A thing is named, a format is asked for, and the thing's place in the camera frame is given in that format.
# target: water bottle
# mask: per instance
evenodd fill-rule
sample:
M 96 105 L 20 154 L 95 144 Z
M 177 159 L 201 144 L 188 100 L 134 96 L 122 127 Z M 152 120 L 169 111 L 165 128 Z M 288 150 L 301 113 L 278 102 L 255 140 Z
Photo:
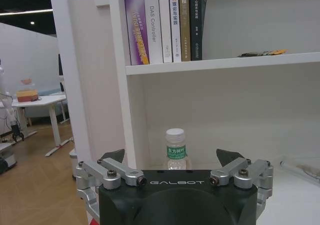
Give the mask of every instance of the water bottle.
M 186 170 L 190 169 L 187 150 L 185 131 L 181 128 L 172 128 L 165 132 L 167 169 Z

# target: table leg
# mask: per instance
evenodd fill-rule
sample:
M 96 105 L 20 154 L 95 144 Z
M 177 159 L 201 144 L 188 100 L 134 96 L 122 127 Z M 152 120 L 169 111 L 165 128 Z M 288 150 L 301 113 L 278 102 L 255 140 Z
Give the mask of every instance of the table leg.
M 63 103 L 63 101 L 61 101 L 60 105 L 61 105 L 61 111 L 62 111 L 63 121 L 59 122 L 59 124 L 63 124 L 63 123 L 65 123 L 66 121 L 68 121 L 69 118 L 66 119 L 66 113 L 65 113 L 65 108 L 64 108 L 64 103 Z
M 51 120 L 51 126 L 52 126 L 52 131 L 53 131 L 53 137 L 54 137 L 54 143 L 55 143 L 55 148 L 49 151 L 45 156 L 49 157 L 53 153 L 55 153 L 57 150 L 62 148 L 63 145 L 71 141 L 71 138 L 64 140 L 61 142 L 60 139 L 60 134 L 59 134 L 59 128 L 58 128 L 58 123 L 57 123 L 57 116 L 56 116 L 56 111 L 55 111 L 55 105 L 51 105 L 49 107 L 49 114 L 50 114 L 50 120 Z
M 32 131 L 32 132 L 28 132 L 27 121 L 26 121 L 26 117 L 25 117 L 25 110 L 22 107 L 17 108 L 17 115 L 18 115 L 20 130 L 23 133 L 25 139 L 38 132 L 36 130 Z
M 21 107 L 18 107 L 17 113 L 18 113 L 18 121 L 20 124 L 20 130 L 23 133 L 23 135 L 26 137 L 28 135 L 28 131 L 27 131 L 27 121 L 25 117 L 25 110 Z

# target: white cabinet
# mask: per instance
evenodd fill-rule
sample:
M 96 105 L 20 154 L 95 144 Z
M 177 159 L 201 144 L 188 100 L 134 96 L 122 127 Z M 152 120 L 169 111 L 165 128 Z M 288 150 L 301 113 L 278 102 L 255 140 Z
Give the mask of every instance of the white cabinet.
M 185 129 L 195 169 L 217 148 L 254 159 L 320 153 L 320 0 L 208 0 L 202 61 L 130 66 L 124 0 L 110 0 L 128 165 L 157 168 Z M 246 52 L 288 54 L 237 58 Z

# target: book spine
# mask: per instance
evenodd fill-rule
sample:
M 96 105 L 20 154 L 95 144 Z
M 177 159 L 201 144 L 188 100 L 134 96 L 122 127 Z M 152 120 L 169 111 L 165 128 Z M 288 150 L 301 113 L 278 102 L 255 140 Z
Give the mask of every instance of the book spine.
M 207 6 L 207 0 L 201 0 L 202 35 L 204 33 L 203 31 L 204 31 L 204 24 L 205 24 L 206 6 Z
M 170 0 L 172 54 L 175 63 L 181 62 L 179 0 Z
M 170 2 L 159 0 L 163 62 L 172 63 Z
M 162 64 L 159 0 L 144 0 L 150 64 Z
M 144 0 L 124 0 L 131 65 L 149 64 L 146 10 Z
M 180 30 L 181 30 L 181 59 L 183 62 L 191 60 L 190 53 L 190 17 L 189 0 L 179 0 Z
M 201 0 L 190 0 L 191 60 L 202 60 Z

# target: cable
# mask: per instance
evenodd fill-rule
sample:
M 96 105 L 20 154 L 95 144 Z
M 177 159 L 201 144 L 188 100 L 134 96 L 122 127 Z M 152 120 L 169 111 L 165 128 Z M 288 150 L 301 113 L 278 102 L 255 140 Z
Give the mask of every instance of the cable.
M 6 127 L 11 131 L 12 129 L 11 129 L 11 127 L 8 126 L 8 120 L 7 120 L 7 118 L 5 118 L 5 124 L 6 124 Z
M 0 93 L 0 95 L 10 97 L 12 100 L 14 99 L 11 95 L 7 95 L 7 94 L 3 94 L 3 93 Z

